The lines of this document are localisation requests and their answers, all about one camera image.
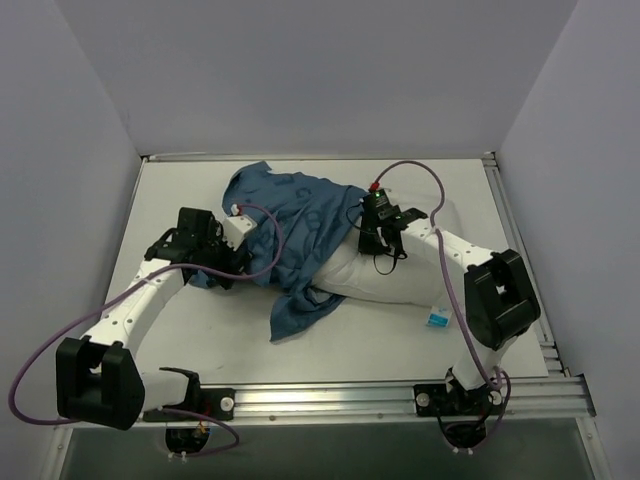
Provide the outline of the blue cartoon print pillowcase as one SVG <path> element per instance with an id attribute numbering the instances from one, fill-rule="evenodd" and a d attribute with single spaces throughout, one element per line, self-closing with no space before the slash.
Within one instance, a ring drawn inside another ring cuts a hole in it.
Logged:
<path id="1" fill-rule="evenodd" d="M 351 232 L 348 215 L 365 191 L 296 173 L 275 173 L 258 162 L 234 173 L 224 191 L 222 208 L 250 204 L 257 228 L 246 240 L 252 255 L 248 272 L 273 268 L 256 278 L 261 287 L 283 290 L 270 314 L 270 340 L 297 335 L 335 311 L 345 300 L 313 286 L 313 277 Z"/>

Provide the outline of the white pillow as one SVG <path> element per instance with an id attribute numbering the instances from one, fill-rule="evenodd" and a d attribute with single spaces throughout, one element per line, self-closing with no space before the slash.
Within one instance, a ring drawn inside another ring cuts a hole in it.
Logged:
<path id="1" fill-rule="evenodd" d="M 387 256 L 374 257 L 359 253 L 357 228 L 361 223 L 361 207 L 351 207 L 347 215 L 350 230 L 313 276 L 314 288 L 379 303 L 450 306 L 437 264 L 417 256 L 394 262 Z"/>

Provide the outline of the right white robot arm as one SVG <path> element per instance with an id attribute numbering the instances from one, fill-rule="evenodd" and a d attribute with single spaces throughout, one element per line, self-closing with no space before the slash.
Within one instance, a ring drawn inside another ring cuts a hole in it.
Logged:
<path id="1" fill-rule="evenodd" d="M 440 268 L 466 344 L 450 369 L 444 400 L 455 412 L 469 411 L 480 400 L 480 387 L 500 387 L 503 355 L 541 315 L 523 258 L 512 249 L 474 245 L 416 208 L 403 211 L 383 189 L 370 191 L 361 205 L 361 242 L 369 244 L 368 253 L 398 253 Z"/>

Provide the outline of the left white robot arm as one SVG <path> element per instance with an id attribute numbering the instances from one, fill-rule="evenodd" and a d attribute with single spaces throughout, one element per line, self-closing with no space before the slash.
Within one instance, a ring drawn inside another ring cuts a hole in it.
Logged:
<path id="1" fill-rule="evenodd" d="M 136 354 L 164 307 L 198 273 L 209 269 L 208 280 L 231 288 L 249 262 L 243 243 L 256 226 L 240 213 L 217 220 L 210 211 L 181 208 L 176 226 L 146 250 L 132 293 L 81 338 L 57 347 L 59 415 L 127 430 L 153 410 L 167 408 L 179 419 L 201 412 L 197 373 L 179 367 L 144 372 Z"/>

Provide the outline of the blue white pillow tag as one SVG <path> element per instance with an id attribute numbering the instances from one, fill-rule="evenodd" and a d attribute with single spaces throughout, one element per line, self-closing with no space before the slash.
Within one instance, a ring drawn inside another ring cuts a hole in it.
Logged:
<path id="1" fill-rule="evenodd" d="M 430 328 L 444 329 L 450 324 L 452 311 L 445 307 L 433 306 L 427 316 L 426 325 Z"/>

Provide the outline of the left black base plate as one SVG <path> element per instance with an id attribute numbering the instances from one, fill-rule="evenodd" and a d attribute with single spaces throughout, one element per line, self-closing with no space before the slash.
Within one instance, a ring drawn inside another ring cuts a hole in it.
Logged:
<path id="1" fill-rule="evenodd" d="M 197 420 L 197 417 L 167 412 L 167 409 L 170 409 L 194 412 L 219 421 L 230 421 L 234 418 L 235 397 L 236 390 L 233 388 L 201 388 L 198 393 L 190 394 L 185 401 L 178 405 L 144 412 L 142 419 L 145 422 Z"/>

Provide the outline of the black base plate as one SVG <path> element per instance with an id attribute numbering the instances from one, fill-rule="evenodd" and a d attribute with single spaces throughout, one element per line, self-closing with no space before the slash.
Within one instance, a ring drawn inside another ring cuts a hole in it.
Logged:
<path id="1" fill-rule="evenodd" d="M 418 417 L 497 415 L 502 397 L 487 386 L 465 390 L 457 382 L 415 384 L 415 412 Z"/>
<path id="2" fill-rule="evenodd" d="M 170 409 L 194 412 L 219 421 L 230 421 L 234 418 L 235 397 L 236 390 L 233 388 L 201 388 L 198 393 L 190 394 L 185 401 L 178 405 L 144 412 L 142 419 L 145 422 L 197 420 L 197 417 L 167 412 L 167 409 Z"/>

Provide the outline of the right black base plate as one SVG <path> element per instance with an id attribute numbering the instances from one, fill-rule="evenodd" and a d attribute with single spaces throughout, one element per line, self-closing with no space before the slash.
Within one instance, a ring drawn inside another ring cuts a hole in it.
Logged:
<path id="1" fill-rule="evenodd" d="M 415 412 L 418 417 L 497 415 L 502 397 L 487 386 L 465 390 L 457 382 L 415 384 Z"/>

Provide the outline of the aluminium right side rail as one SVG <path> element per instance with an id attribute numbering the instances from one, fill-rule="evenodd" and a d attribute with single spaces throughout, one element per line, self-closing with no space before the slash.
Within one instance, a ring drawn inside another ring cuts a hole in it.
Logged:
<path id="1" fill-rule="evenodd" d="M 483 168 L 489 183 L 489 187 L 497 207 L 501 225 L 505 232 L 509 247 L 516 250 L 522 257 L 524 265 L 531 279 L 534 293 L 537 296 L 541 308 L 541 316 L 534 324 L 534 331 L 538 338 L 539 345 L 543 351 L 545 363 L 552 376 L 569 377 L 571 372 L 564 365 L 558 345 L 544 307 L 541 294 L 539 292 L 535 275 L 526 251 L 526 247 L 516 222 L 511 204 L 509 202 L 500 168 L 495 152 L 486 152 L 482 157 Z"/>

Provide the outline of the aluminium rail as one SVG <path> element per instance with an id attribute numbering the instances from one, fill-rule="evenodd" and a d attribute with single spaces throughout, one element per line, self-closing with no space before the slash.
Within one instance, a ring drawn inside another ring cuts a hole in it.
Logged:
<path id="1" fill-rule="evenodd" d="M 571 372 L 564 365 L 558 345 L 544 307 L 541 294 L 539 292 L 535 275 L 526 251 L 526 247 L 516 222 L 511 204 L 509 202 L 500 168 L 495 152 L 486 152 L 482 157 L 483 168 L 489 183 L 489 187 L 497 207 L 501 225 L 505 232 L 509 247 L 516 250 L 522 257 L 524 265 L 531 279 L 534 293 L 537 296 L 541 308 L 541 316 L 534 324 L 534 331 L 538 338 L 539 345 L 543 351 L 545 363 L 552 376 L 569 377 Z"/>
<path id="2" fill-rule="evenodd" d="M 367 423 L 376 420 L 404 422 L 417 418 L 455 421 L 483 416 L 418 417 L 414 407 L 413 386 L 440 382 L 443 381 L 270 384 L 200 382 L 200 386 L 236 390 L 234 418 L 223 421 L 234 425 L 268 422 Z M 513 379 L 504 384 L 500 392 L 493 393 L 501 395 L 502 406 L 499 413 L 507 418 L 581 418 L 595 414 L 587 383 L 581 377 Z M 181 410 L 167 409 L 167 412 L 193 417 L 200 415 Z"/>

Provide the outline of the aluminium front rail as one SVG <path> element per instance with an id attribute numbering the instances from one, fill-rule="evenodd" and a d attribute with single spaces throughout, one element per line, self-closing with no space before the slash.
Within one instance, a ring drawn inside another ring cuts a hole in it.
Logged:
<path id="1" fill-rule="evenodd" d="M 414 407 L 413 386 L 440 382 L 443 381 L 270 384 L 200 382 L 200 386 L 236 390 L 234 418 L 223 421 L 234 425 L 268 422 L 367 423 L 376 420 L 404 422 L 417 418 L 455 421 L 483 416 L 418 417 Z M 587 383 L 581 377 L 513 379 L 504 384 L 500 392 L 493 393 L 501 395 L 502 406 L 499 413 L 507 418 L 581 418 L 595 414 Z M 200 415 L 181 410 L 167 409 L 167 412 L 193 417 Z"/>

